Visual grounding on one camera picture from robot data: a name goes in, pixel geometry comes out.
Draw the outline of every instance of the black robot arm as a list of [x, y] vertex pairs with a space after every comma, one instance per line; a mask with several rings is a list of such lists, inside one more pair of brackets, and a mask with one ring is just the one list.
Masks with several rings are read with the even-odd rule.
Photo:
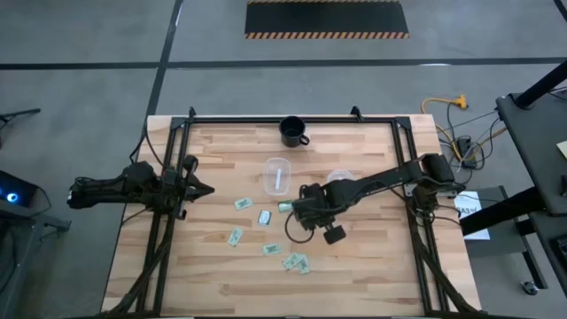
[[325, 228], [325, 240], [328, 244], [333, 244], [346, 236], [342, 227], [332, 225], [336, 214], [345, 212], [348, 207], [356, 205], [369, 195], [409, 183], [416, 184], [412, 197], [416, 207], [421, 209], [432, 209], [437, 205], [437, 191], [462, 187], [454, 184], [454, 176], [445, 157], [428, 154], [400, 167], [356, 181], [332, 181], [323, 186], [318, 183], [302, 185], [299, 199], [292, 202], [293, 214], [305, 230]]
[[[153, 167], [143, 161], [124, 168], [122, 174], [113, 179], [78, 177], [71, 186], [67, 204], [81, 209], [99, 203], [139, 203], [153, 211], [167, 213], [185, 200], [193, 202], [214, 192], [214, 188], [203, 184], [194, 175], [197, 166], [197, 158], [188, 155], [183, 162], [187, 171], [185, 176], [172, 167], [157, 176]], [[182, 210], [176, 218], [184, 219], [185, 212]]]

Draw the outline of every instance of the dollar bill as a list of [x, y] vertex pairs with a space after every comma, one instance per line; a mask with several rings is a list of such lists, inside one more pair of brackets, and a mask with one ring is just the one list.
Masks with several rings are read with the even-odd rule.
[[292, 253], [291, 256], [283, 260], [282, 263], [287, 270], [290, 270], [291, 268], [297, 266], [301, 259], [302, 258], [298, 253]]
[[232, 233], [230, 234], [229, 242], [228, 242], [229, 245], [235, 247], [238, 244], [238, 241], [240, 241], [240, 238], [242, 237], [243, 233], [244, 232], [240, 228], [235, 227], [232, 230]]
[[309, 269], [309, 260], [307, 259], [307, 256], [303, 253], [299, 256], [301, 257], [301, 260], [298, 262], [299, 273], [301, 275], [310, 273], [311, 269]]
[[236, 202], [234, 202], [234, 207], [237, 210], [245, 209], [245, 208], [248, 208], [252, 205], [253, 205], [253, 202], [252, 202], [251, 198], [241, 198], [241, 199], [237, 200]]
[[268, 226], [271, 216], [272, 216], [272, 213], [270, 213], [269, 211], [261, 210], [260, 216], [258, 217], [258, 224], [260, 226]]
[[285, 200], [282, 202], [277, 203], [277, 210], [280, 213], [289, 213], [293, 210], [293, 206], [291, 205], [292, 200]]
[[268, 244], [262, 246], [262, 250], [265, 255], [279, 254], [282, 253], [282, 247], [278, 244]]

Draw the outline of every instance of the wooden table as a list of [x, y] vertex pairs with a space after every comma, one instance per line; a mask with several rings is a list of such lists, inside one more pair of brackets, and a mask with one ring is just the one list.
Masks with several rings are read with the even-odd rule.
[[[410, 117], [418, 155], [440, 153], [433, 118], [427, 114]], [[152, 116], [148, 120], [151, 142], [161, 156], [170, 119]], [[361, 178], [396, 167], [390, 126], [308, 124], [307, 135], [310, 145], [289, 149], [280, 143], [276, 124], [191, 126], [188, 153], [199, 159], [196, 176], [216, 191], [187, 204], [187, 219], [175, 223], [162, 315], [423, 313], [408, 220], [400, 199], [382, 192], [338, 215], [336, 224], [343, 225], [346, 239], [335, 245], [325, 243], [322, 230], [316, 230], [307, 244], [293, 244], [284, 234], [287, 215], [279, 214], [276, 205], [279, 200], [296, 198], [301, 184], [325, 184], [333, 169], [347, 169]], [[409, 159], [406, 138], [401, 140]], [[264, 163], [276, 157], [291, 163], [290, 192], [282, 198], [270, 197], [262, 186]], [[147, 144], [139, 160], [147, 160], [160, 171]], [[254, 206], [236, 211], [235, 200], [246, 197], [253, 199]], [[442, 204], [452, 205], [450, 200]], [[140, 208], [128, 206], [124, 218]], [[257, 224], [261, 209], [273, 212], [268, 227]], [[456, 219], [448, 209], [438, 210], [437, 215]], [[103, 310], [116, 305], [142, 271], [150, 224], [151, 214], [140, 215], [121, 229]], [[227, 239], [235, 227], [245, 232], [232, 247]], [[437, 220], [434, 231], [443, 270], [465, 299], [479, 308], [460, 228]], [[293, 220], [290, 233], [295, 238], [307, 235]], [[268, 243], [280, 244], [283, 253], [264, 256], [262, 246]], [[291, 252], [308, 256], [310, 274], [285, 271], [282, 260]], [[435, 306], [433, 277], [427, 271]], [[149, 306], [152, 301], [150, 289]]]

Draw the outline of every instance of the concrete floor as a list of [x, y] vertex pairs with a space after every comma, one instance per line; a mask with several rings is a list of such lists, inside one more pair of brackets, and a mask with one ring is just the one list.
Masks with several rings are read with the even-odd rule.
[[[159, 61], [173, 0], [0, 1], [0, 63]], [[402, 0], [407, 42], [324, 40], [247, 42], [245, 0], [185, 0], [171, 60], [293, 58], [539, 58], [567, 50], [565, 21], [548, 0]], [[537, 81], [552, 65], [383, 66], [169, 70], [157, 114], [418, 113], [427, 97], [466, 94], [453, 124], [494, 109], [494, 100]], [[0, 113], [41, 107], [3, 132], [0, 167], [45, 188], [50, 214], [73, 221], [46, 240], [27, 279], [19, 317], [95, 314], [111, 266], [122, 206], [73, 211], [78, 175], [106, 178], [128, 164], [140, 136], [155, 70], [0, 71]], [[447, 126], [446, 107], [428, 105]], [[459, 127], [478, 136], [495, 115]], [[532, 182], [508, 134], [475, 173], [471, 189]], [[560, 318], [567, 302], [535, 238], [550, 289], [525, 295], [522, 256], [471, 259], [483, 309], [496, 315]]]

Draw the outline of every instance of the clear bowl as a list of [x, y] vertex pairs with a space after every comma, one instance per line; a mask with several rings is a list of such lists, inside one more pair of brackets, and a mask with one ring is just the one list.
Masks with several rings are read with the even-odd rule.
[[291, 164], [287, 159], [268, 159], [264, 164], [264, 191], [268, 195], [287, 194], [291, 184]]
[[354, 176], [351, 172], [344, 169], [334, 170], [327, 175], [327, 183], [331, 181], [340, 181], [342, 179], [354, 180]]

